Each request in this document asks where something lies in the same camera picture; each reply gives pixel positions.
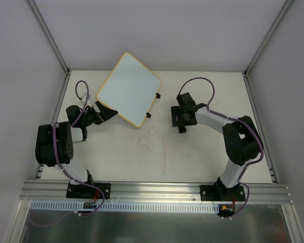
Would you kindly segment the black whiteboard eraser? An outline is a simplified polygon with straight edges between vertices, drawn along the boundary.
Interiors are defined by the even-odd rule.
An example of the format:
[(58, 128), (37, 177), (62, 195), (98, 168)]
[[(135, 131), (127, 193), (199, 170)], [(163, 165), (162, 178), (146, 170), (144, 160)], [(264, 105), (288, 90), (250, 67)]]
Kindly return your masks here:
[(180, 134), (186, 133), (186, 128), (184, 126), (178, 126), (178, 132)]

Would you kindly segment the yellow framed whiteboard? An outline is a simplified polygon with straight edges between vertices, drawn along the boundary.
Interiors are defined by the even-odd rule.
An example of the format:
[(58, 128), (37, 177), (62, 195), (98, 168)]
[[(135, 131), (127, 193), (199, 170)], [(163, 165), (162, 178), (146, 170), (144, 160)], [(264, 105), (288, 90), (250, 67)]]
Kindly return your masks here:
[(99, 89), (96, 99), (136, 128), (142, 127), (162, 80), (125, 52)]

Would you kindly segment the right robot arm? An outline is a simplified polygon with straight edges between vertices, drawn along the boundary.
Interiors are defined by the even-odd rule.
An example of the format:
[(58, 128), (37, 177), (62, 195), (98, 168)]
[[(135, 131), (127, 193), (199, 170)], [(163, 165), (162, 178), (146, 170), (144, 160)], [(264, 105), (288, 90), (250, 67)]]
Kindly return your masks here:
[(207, 104), (196, 104), (189, 93), (176, 97), (171, 107), (172, 126), (186, 132), (187, 126), (205, 125), (223, 135), (228, 162), (223, 173), (208, 189), (201, 189), (201, 200), (232, 201), (240, 196), (240, 179), (247, 164), (263, 155), (263, 144), (252, 119), (233, 118), (211, 110)]

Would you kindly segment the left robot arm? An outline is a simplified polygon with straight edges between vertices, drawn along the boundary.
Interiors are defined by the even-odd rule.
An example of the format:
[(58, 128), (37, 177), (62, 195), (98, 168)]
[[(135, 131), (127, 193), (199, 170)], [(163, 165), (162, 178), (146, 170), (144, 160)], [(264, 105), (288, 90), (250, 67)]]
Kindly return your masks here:
[(39, 164), (53, 167), (63, 173), (71, 185), (79, 185), (83, 197), (91, 197), (96, 191), (90, 172), (73, 161), (75, 143), (88, 138), (87, 127), (100, 125), (118, 112), (95, 102), (94, 106), (80, 108), (72, 105), (66, 109), (68, 121), (38, 127), (35, 157)]

